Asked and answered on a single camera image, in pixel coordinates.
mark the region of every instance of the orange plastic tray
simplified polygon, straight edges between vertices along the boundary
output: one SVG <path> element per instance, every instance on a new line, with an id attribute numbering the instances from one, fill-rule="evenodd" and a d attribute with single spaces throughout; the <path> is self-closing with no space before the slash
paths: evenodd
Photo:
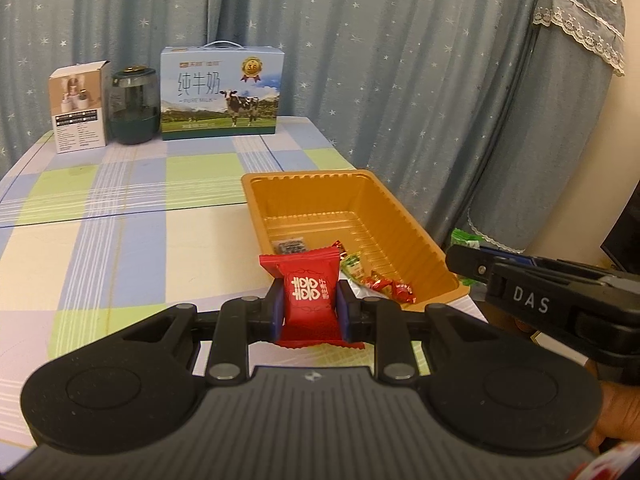
<path id="1" fill-rule="evenodd" d="M 442 250 L 370 171 L 248 173 L 242 187 L 264 254 L 276 240 L 301 237 L 309 249 L 340 240 L 360 253 L 367 274 L 411 283 L 417 302 L 407 310 L 468 294 Z"/>

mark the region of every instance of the gold medal badge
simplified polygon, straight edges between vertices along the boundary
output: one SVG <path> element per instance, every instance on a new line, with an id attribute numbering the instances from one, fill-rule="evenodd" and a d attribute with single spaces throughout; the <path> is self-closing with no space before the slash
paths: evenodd
<path id="1" fill-rule="evenodd" d="M 242 73 L 244 74 L 240 81 L 253 79 L 254 82 L 260 81 L 260 72 L 262 71 L 262 62 L 257 57 L 251 56 L 242 62 Z"/>

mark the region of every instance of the gray ribbed surface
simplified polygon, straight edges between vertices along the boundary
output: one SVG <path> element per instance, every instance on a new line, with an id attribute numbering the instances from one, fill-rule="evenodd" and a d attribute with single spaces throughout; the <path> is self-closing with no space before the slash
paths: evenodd
<path id="1" fill-rule="evenodd" d="M 498 456 L 444 431 L 418 395 L 368 368 L 258 368 L 211 390 L 197 416 L 161 442 L 110 457 L 41 447 L 8 480 L 565 480 L 591 455 Z"/>

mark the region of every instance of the checkered tablecloth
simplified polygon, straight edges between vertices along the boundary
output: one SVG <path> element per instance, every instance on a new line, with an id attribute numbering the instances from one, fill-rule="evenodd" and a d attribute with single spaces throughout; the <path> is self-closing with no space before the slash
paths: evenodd
<path id="1" fill-rule="evenodd" d="M 46 361 L 175 303 L 204 311 L 264 295 L 243 173 L 350 167 L 304 118 L 280 118 L 272 136 L 63 155 L 45 134 L 0 182 L 0 470 L 33 445 L 19 394 Z M 468 298 L 457 305 L 477 313 Z M 252 366 L 372 359 L 371 348 L 250 348 Z"/>

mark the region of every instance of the white and brown box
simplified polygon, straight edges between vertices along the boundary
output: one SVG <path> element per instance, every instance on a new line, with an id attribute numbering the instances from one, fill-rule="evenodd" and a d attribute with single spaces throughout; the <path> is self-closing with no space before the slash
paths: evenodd
<path id="1" fill-rule="evenodd" d="M 106 145 L 108 61 L 57 69 L 49 77 L 51 124 L 58 153 Z"/>

